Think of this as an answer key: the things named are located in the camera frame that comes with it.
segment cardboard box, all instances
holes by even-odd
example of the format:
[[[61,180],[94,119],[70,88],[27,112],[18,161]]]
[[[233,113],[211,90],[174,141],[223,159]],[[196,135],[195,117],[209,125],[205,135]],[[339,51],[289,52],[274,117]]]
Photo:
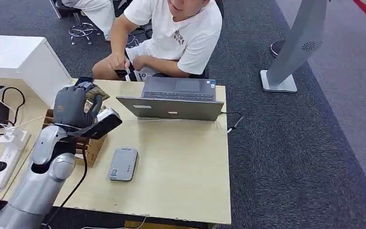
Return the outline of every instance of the cardboard box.
[[[53,111],[52,109],[47,110],[46,117],[44,118],[43,128],[46,126],[53,124]],[[103,142],[106,139],[107,135],[103,136],[101,139],[90,139],[89,142],[85,145],[85,154],[86,154],[86,161],[88,167],[93,167],[97,156],[100,153],[100,149],[102,148]],[[77,165],[84,165],[83,156],[82,156],[82,149],[84,143],[87,141],[85,137],[78,137],[76,139],[76,154],[75,154],[75,161]]]

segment round vent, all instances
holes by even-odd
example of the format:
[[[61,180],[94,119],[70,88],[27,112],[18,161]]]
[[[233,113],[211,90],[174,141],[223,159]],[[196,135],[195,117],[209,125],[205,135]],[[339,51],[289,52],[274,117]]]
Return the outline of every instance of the round vent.
[[[302,51],[304,52],[310,52],[312,50],[314,50],[316,47],[316,43],[315,42],[307,42],[302,46]]]

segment power strip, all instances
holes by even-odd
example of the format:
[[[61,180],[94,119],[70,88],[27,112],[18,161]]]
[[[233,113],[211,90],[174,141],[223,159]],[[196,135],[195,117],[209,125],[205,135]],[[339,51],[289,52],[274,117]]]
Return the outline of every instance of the power strip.
[[[30,134],[27,131],[15,132],[17,132],[15,135],[11,135],[12,132],[8,132],[5,133],[5,136],[0,137],[0,143],[6,145],[0,161],[7,164],[6,168],[0,172],[0,190],[5,188],[20,159],[21,152],[30,139]]]

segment black chair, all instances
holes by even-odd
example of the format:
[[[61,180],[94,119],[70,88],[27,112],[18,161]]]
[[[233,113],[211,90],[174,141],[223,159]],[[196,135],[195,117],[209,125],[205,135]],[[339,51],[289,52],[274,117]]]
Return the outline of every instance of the black chair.
[[[93,33],[94,31],[97,31],[97,28],[95,28],[92,24],[89,23],[82,23],[81,19],[79,18],[79,13],[81,12],[80,9],[67,7],[62,3],[62,0],[57,0],[55,2],[55,6],[59,11],[67,12],[69,14],[73,14],[77,25],[72,26],[69,29],[69,34],[71,35],[71,41],[72,45],[75,45],[75,41],[73,40],[74,37],[86,37],[88,40],[88,44],[92,44],[89,35]]]
[[[222,19],[224,19],[224,0],[215,0],[215,2],[217,3],[217,6],[220,10]],[[152,25],[151,22],[142,26],[142,28],[145,30],[145,36],[147,39],[152,38]],[[191,74],[189,76],[189,78],[193,78],[193,79],[209,79],[209,75],[208,75],[208,64],[204,69],[204,72],[201,75],[195,75],[195,74]]]

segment gray robotic glove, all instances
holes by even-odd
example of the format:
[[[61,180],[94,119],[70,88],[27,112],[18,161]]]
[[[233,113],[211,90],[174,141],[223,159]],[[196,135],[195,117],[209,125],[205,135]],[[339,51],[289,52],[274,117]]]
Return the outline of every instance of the gray robotic glove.
[[[95,122],[102,106],[102,96],[96,95],[90,110],[85,113],[86,88],[65,87],[57,93],[54,104],[54,123],[86,128]]]

